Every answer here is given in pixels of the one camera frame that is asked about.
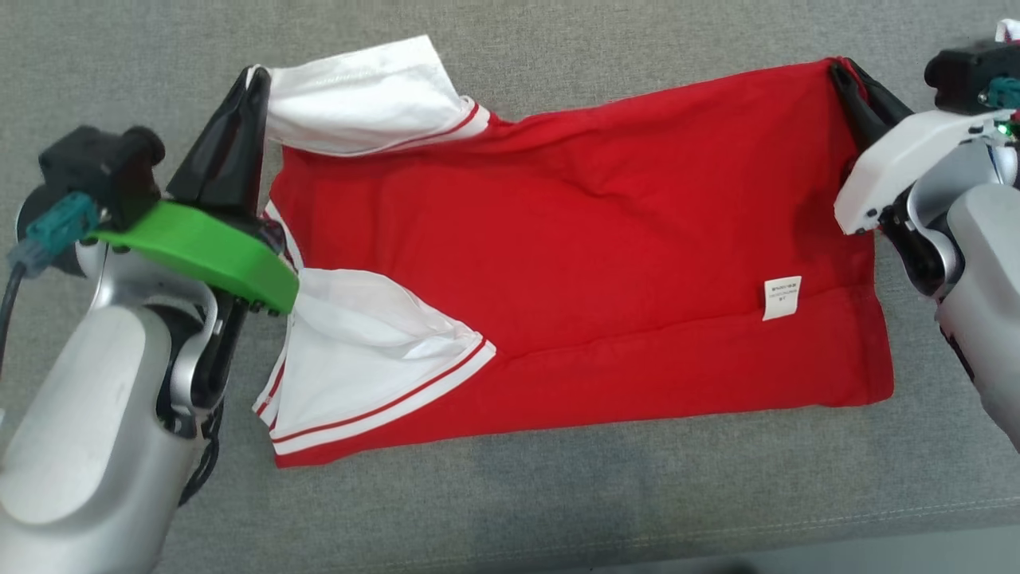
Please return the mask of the red white striped jersey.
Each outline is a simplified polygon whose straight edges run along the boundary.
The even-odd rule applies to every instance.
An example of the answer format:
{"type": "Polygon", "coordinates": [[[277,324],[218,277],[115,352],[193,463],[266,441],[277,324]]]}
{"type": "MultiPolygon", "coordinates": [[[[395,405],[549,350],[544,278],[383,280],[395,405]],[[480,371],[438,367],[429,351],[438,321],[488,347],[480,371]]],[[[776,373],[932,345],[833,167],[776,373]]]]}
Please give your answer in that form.
{"type": "Polygon", "coordinates": [[[851,59],[502,120],[426,36],[270,69],[298,297],[253,411],[280,468],[895,389],[874,240],[832,204],[851,59]]]}

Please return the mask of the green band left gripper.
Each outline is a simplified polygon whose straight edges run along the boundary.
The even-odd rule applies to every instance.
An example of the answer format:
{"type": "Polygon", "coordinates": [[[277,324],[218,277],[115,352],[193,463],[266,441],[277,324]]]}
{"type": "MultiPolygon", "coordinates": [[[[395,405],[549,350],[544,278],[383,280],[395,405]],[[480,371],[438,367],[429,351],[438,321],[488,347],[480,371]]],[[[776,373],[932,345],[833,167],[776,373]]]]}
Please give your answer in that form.
{"type": "Polygon", "coordinates": [[[288,315],[299,281],[283,259],[280,224],[248,218],[241,226],[192,206],[255,214],[265,156],[271,76],[241,72],[186,154],[167,193],[128,231],[97,229],[92,238],[128,248],[185,277],[288,315]]]}

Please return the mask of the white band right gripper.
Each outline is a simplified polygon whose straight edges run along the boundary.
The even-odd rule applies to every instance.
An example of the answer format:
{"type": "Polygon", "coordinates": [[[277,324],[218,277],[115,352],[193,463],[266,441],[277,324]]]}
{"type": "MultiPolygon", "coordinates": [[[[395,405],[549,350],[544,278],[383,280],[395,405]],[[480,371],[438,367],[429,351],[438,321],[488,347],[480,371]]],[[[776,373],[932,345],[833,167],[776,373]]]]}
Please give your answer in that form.
{"type": "Polygon", "coordinates": [[[828,75],[842,101],[853,141],[860,152],[865,150],[834,201],[834,217],[845,234],[877,228],[879,214],[892,206],[896,197],[959,145],[973,140],[1005,145],[1006,137],[997,123],[1010,119],[1008,108],[976,116],[947,110],[914,114],[852,58],[830,63],[828,75]],[[886,133],[886,126],[896,127],[886,133]]]}

